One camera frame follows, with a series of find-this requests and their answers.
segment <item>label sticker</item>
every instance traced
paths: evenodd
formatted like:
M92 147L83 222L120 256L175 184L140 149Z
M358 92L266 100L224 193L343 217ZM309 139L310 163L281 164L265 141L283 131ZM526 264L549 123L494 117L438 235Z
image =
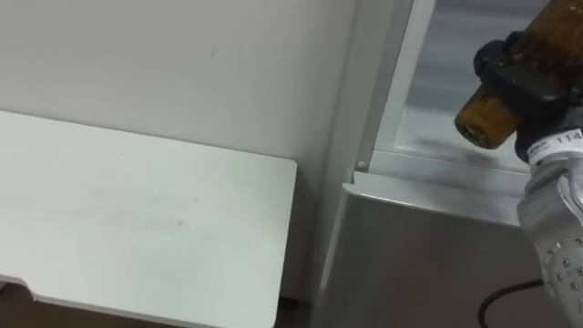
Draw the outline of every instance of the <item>label sticker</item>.
M536 166L542 158L562 151L583 152L583 134L580 128L541 139L530 146L527 152L528 163L531 167Z

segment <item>refrigerator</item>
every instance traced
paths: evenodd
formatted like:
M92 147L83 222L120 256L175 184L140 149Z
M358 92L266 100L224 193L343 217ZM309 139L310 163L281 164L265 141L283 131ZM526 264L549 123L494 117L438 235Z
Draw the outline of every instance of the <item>refrigerator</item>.
M524 30L546 0L362 0L316 229L311 324L477 327L492 292L540 277L517 204L529 179L510 139L455 129L479 87L477 49ZM543 288L488 310L491 327L567 327Z

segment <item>bottle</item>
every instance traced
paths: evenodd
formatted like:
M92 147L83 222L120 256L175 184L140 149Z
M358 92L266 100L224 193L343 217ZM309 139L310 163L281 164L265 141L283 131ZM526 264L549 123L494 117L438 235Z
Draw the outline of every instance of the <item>bottle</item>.
M522 37L521 48L511 48L513 58L570 87L583 64L583 0L550 1ZM500 147L519 125L520 119L483 86L455 118L459 133L483 149Z

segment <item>white table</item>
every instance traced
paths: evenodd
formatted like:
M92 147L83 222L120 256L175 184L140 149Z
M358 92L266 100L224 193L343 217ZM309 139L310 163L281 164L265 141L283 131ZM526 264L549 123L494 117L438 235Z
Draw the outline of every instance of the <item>white table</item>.
M272 327L295 174L287 159L0 112L0 281L158 323Z

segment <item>printed number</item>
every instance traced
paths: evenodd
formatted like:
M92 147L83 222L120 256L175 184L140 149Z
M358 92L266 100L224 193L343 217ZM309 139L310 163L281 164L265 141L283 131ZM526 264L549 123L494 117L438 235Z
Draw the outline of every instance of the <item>printed number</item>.
M580 132L577 132L575 134L575 136L573 136L573 137L571 137L569 135L566 135L566 136L563 136L563 137L558 137L557 138L557 141L558 141L558 143L563 143L563 142L571 142L574 139L583 139L581 137L581 133Z

